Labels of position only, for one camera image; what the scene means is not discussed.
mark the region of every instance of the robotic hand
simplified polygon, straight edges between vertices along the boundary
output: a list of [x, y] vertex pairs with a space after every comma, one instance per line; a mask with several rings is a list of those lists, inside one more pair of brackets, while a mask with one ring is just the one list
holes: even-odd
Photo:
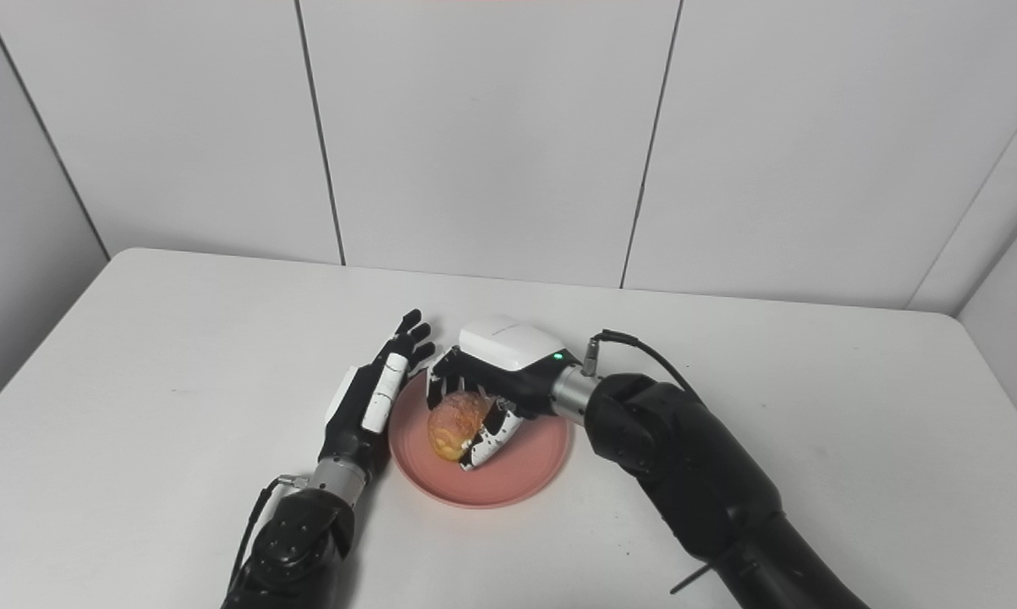
[[[681, 386], [594, 376], [604, 340], [644, 350]], [[458, 388], [496, 395], [497, 406], [461, 459], [465, 470], [488, 460], [522, 420], [558, 415], [583, 425], [595, 453], [636, 477], [682, 548], [705, 562], [671, 594], [714, 569], [744, 609], [868, 609], [790, 525], [753, 458], [636, 337], [595, 334], [582, 364], [546, 332], [501, 315], [481, 319], [430, 367], [428, 406]]]
[[[340, 562], [354, 542], [354, 505], [388, 460], [383, 433], [409, 370], [434, 354], [430, 326], [413, 309], [373, 361], [347, 371], [327, 411], [324, 443], [308, 480], [280, 476], [260, 493], [231, 573], [224, 609], [323, 609], [335, 595]], [[277, 485], [281, 498], [242, 566], [253, 525]]]

